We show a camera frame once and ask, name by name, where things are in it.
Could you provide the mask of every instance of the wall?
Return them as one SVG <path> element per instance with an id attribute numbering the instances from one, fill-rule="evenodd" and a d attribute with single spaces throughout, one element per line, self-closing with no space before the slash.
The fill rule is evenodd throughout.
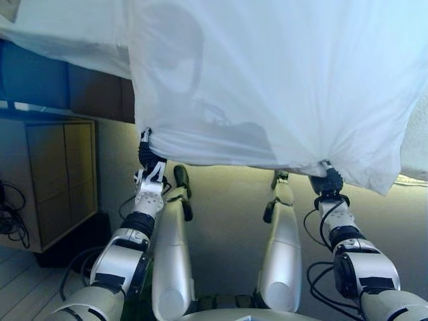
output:
<path id="1" fill-rule="evenodd" d="M 133 193 L 138 140 L 133 125 L 101 120 L 98 130 L 101 208 L 110 214 L 112 226 L 118 227 L 121 219 L 117 208 Z M 170 183 L 174 183 L 173 165 L 167 166 Z M 271 199 L 273 172 L 245 167 L 188 169 L 195 218 L 186 226 L 197 294 L 252 293 L 269 233 L 261 218 Z M 296 197 L 306 269 L 314 261 L 331 260 L 331 255 L 302 229 L 303 217 L 315 198 L 308 178 L 291 175 L 290 184 Z M 352 212 L 364 234 L 394 261 L 403 289 L 428 299 L 427 189 L 395 185 L 382 197 L 346 186 L 343 193 L 350 197 Z M 313 216 L 312 231 L 317 222 Z M 325 283 L 322 289 L 336 295 L 332 280 Z M 299 311 L 324 320 L 347 320 L 312 299 L 305 280 Z"/>

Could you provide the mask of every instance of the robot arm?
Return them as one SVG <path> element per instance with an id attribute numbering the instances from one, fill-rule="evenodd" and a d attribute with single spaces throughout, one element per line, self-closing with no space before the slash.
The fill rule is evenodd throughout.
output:
<path id="1" fill-rule="evenodd" d="M 151 153 L 149 135 L 147 129 L 140 143 L 139 157 L 145 170 L 135 177 L 134 211 L 96 260 L 90 286 L 71 295 L 47 320 L 120 320 L 125 299 L 139 295 L 149 263 L 146 252 L 156 215 L 164 205 L 162 181 L 166 160 Z"/>
<path id="2" fill-rule="evenodd" d="M 392 261 L 368 241 L 355 224 L 348 208 L 349 200 L 340 194 L 340 175 L 328 161 L 324 166 L 327 177 L 310 180 L 320 195 L 315 206 L 322 218 L 320 234 L 334 256 L 336 289 L 359 305 L 365 320 L 428 320 L 428 302 L 401 291 Z"/>

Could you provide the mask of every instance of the cabinet door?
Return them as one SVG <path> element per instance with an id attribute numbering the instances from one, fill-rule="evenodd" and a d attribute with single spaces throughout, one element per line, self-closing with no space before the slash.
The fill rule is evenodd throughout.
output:
<path id="1" fill-rule="evenodd" d="M 62 125 L 28 126 L 27 141 L 42 246 L 72 226 Z"/>
<path id="2" fill-rule="evenodd" d="M 71 216 L 72 223 L 76 224 L 96 210 L 91 126 L 89 124 L 67 124 L 64 125 L 64 132 Z"/>

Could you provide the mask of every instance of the black joint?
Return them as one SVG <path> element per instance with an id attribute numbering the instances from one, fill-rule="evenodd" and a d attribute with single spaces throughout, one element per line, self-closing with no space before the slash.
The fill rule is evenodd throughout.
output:
<path id="1" fill-rule="evenodd" d="M 272 183 L 270 184 L 270 188 L 272 190 L 275 189 L 276 184 L 278 183 L 278 179 L 283 179 L 283 180 L 287 181 L 288 180 L 288 172 L 275 170 L 274 179 L 272 180 Z"/>
<path id="2" fill-rule="evenodd" d="M 177 187 L 186 188 L 187 198 L 190 199 L 192 197 L 192 191 L 190 190 L 189 176 L 183 165 L 176 165 L 174 167 L 174 178 L 177 183 Z"/>
<path id="3" fill-rule="evenodd" d="M 346 195 L 343 194 L 336 194 L 336 195 L 321 195 L 319 197 L 317 197 L 314 201 L 314 208 L 318 211 L 319 207 L 320 207 L 320 202 L 321 201 L 341 201 L 341 200 L 345 200 L 346 204 L 348 205 L 348 207 L 350 206 L 350 201 L 349 201 L 349 197 L 347 197 Z"/>
<path id="4" fill-rule="evenodd" d="M 354 266 L 346 254 L 334 256 L 336 289 L 346 299 L 358 298 Z"/>
<path id="5" fill-rule="evenodd" d="M 345 239 L 366 239 L 364 235 L 353 226 L 336 227 L 330 232 L 330 244 L 334 249 L 341 241 Z"/>
<path id="6" fill-rule="evenodd" d="M 150 149 L 149 142 L 142 141 L 143 136 L 144 133 L 141 134 L 140 146 L 138 147 L 138 159 L 140 164 L 146 169 L 146 172 L 151 173 L 158 162 L 166 163 L 167 160 L 153 153 L 153 151 Z"/>
<path id="7" fill-rule="evenodd" d="M 126 217 L 120 228 L 136 229 L 150 239 L 154 229 L 154 219 L 148 214 L 133 212 Z"/>
<path id="8" fill-rule="evenodd" d="M 135 269 L 134 276 L 131 279 L 128 293 L 126 294 L 127 299 L 138 298 L 141 290 L 143 289 L 144 283 L 147 277 L 147 269 L 149 265 L 149 258 L 142 254 L 138 265 Z"/>
<path id="9" fill-rule="evenodd" d="M 326 177 L 310 176 L 309 180 L 317 195 L 337 195 L 343 188 L 343 179 L 334 168 L 327 170 Z"/>
<path id="10" fill-rule="evenodd" d="M 145 252 L 148 247 L 148 242 L 146 240 L 143 240 L 141 243 L 135 243 L 127 239 L 118 239 L 116 242 L 114 242 L 114 244 L 117 246 L 125 247 L 127 249 L 135 249 L 141 252 Z"/>
<path id="11" fill-rule="evenodd" d="M 183 206 L 183 212 L 185 214 L 185 221 L 191 221 L 193 219 L 193 211 L 190 202 L 186 199 L 181 199 L 181 204 Z"/>
<path id="12" fill-rule="evenodd" d="M 272 216 L 274 215 L 274 208 L 276 202 L 276 199 L 274 199 L 266 205 L 265 213 L 263 214 L 263 221 L 267 224 L 272 223 Z"/>

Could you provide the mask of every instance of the white floor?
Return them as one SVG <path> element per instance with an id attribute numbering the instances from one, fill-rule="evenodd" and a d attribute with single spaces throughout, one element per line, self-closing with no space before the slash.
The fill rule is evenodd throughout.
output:
<path id="1" fill-rule="evenodd" d="M 41 268 L 34 255 L 0 247 L 0 320 L 42 321 L 59 304 L 59 286 L 65 269 Z M 66 296 L 82 287 L 72 273 Z"/>

